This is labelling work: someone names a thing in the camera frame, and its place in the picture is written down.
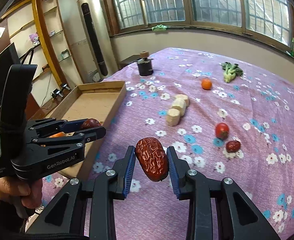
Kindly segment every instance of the purple floral tablecloth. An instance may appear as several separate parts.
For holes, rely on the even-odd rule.
[[[235,180],[281,239],[293,234],[294,85],[260,67],[208,52],[168,48],[151,58],[152,76],[140,77],[133,63],[107,79],[126,81],[127,95],[90,178],[112,168],[129,145],[156,137],[164,148],[174,146],[179,158],[208,178]],[[244,70],[230,84],[224,82],[220,66],[226,61]],[[201,88],[204,77],[211,79],[212,90]],[[176,94],[187,95],[190,105],[180,123],[169,127],[166,111]],[[219,122],[229,126],[226,141],[241,141],[236,154],[227,153],[226,141],[215,138]],[[43,180],[46,205],[67,179],[56,173]],[[117,239],[185,239],[188,204],[176,199],[169,176],[152,182],[136,161],[130,194],[114,203]],[[88,234],[88,220],[85,231]]]

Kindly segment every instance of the metal security grille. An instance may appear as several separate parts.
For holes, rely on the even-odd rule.
[[[184,21],[183,0],[145,0],[149,23]]]
[[[139,0],[114,0],[114,3],[121,29],[144,24]]]
[[[287,0],[245,0],[246,28],[290,44],[291,20]]]
[[[242,25],[240,0],[191,0],[196,21]]]

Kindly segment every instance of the wrinkled red date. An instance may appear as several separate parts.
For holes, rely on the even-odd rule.
[[[239,141],[229,141],[226,143],[226,151],[228,153],[235,153],[241,148],[241,143]]]
[[[80,126],[80,129],[84,130],[84,129],[94,128],[98,126],[101,126],[99,121],[97,121],[96,119],[90,118],[83,122],[83,124]]]
[[[150,180],[157,182],[168,176],[168,158],[159,140],[153,137],[139,140],[135,153]]]

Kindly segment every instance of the silver screw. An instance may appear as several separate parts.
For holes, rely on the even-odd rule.
[[[73,179],[71,179],[69,182],[70,182],[71,185],[76,185],[76,184],[79,183],[79,179],[77,179],[77,178],[73,178]]]
[[[106,171],[106,175],[107,176],[114,176],[116,174],[116,172],[114,170],[108,170]]]
[[[197,171],[196,170],[188,170],[187,173],[190,175],[190,176],[195,176],[197,174]]]
[[[228,185],[232,184],[233,183],[233,180],[231,178],[225,178],[224,179],[224,182]]]

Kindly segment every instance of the cardboard box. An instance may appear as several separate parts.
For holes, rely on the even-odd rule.
[[[125,95],[126,85],[124,81],[79,85],[56,107],[50,117],[68,121],[94,118],[107,129]],[[59,173],[69,179],[77,177],[87,180],[103,140],[104,138],[86,143],[85,160],[63,169]]]

